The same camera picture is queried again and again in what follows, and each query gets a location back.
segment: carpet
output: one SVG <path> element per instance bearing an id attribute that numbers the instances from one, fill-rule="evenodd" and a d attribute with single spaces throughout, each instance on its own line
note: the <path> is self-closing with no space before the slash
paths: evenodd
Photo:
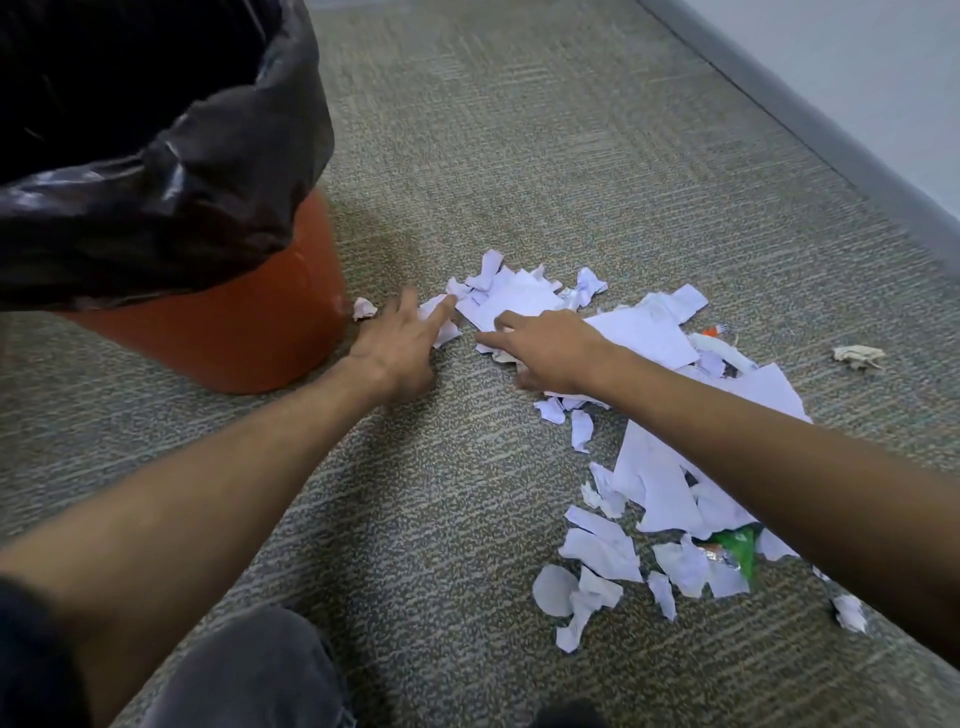
<path id="1" fill-rule="evenodd" d="M 902 230 L 631 0 L 439 0 L 315 9 L 337 151 L 322 185 L 352 293 L 424 297 L 496 248 L 598 303 L 692 282 L 777 361 L 815 421 L 932 468 L 958 458 L 960 290 Z M 269 398 L 202 391 L 54 316 L 7 317 L 0 359 L 0 533 L 10 537 Z M 880 376 L 830 347 L 889 352 Z M 522 726 L 558 696 L 615 726 L 941 725 L 956 673 L 871 614 L 833 622 L 799 560 L 751 595 L 645 586 L 553 644 L 534 605 L 588 458 L 540 420 L 468 334 L 438 352 L 421 402 L 361 423 L 182 650 L 262 604 L 330 635 L 363 724 Z M 611 466 L 624 430 L 596 418 Z M 652 540 L 636 539 L 644 563 Z"/>

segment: right hand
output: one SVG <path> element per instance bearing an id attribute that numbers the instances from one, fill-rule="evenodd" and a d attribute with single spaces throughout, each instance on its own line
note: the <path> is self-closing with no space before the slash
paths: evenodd
<path id="1" fill-rule="evenodd" d="M 538 392 L 592 396 L 597 365 L 619 349 L 570 310 L 540 316 L 504 311 L 496 327 L 478 333 L 477 343 L 523 362 L 526 368 L 517 367 L 516 384 Z"/>

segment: finger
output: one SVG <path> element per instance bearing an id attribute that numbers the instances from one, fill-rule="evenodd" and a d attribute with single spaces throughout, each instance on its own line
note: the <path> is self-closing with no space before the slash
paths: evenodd
<path id="1" fill-rule="evenodd" d="M 504 311 L 493 321 L 493 325 L 496 326 L 497 330 L 503 328 L 512 328 L 514 330 L 523 327 L 527 321 L 530 319 L 529 316 L 520 316 L 518 313 L 513 311 Z"/>
<path id="2" fill-rule="evenodd" d="M 437 307 L 433 309 L 433 312 L 427 316 L 426 323 L 433 327 L 437 327 L 437 331 L 440 331 L 440 327 L 443 326 L 447 321 L 450 320 L 450 317 L 453 316 L 455 309 L 454 306 L 457 305 L 456 296 L 447 296 L 445 299 L 437 303 Z"/>
<path id="3" fill-rule="evenodd" d="M 400 300 L 396 296 L 391 296 L 387 299 L 382 306 L 380 306 L 380 315 L 381 316 L 392 316 L 396 313 L 397 307 L 400 305 Z"/>
<path id="4" fill-rule="evenodd" d="M 400 312 L 417 313 L 417 289 L 412 285 L 406 286 L 400 292 Z"/>
<path id="5" fill-rule="evenodd" d="M 542 392 L 543 385 L 537 376 L 526 367 L 516 368 L 516 386 L 530 392 Z"/>

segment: trash can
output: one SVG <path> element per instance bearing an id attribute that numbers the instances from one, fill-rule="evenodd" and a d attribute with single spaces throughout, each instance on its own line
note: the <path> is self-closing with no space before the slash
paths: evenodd
<path id="1" fill-rule="evenodd" d="M 324 198 L 300 205 L 290 247 L 251 273 L 200 293 L 61 313 L 204 387 L 257 394 L 314 370 L 350 311 Z"/>

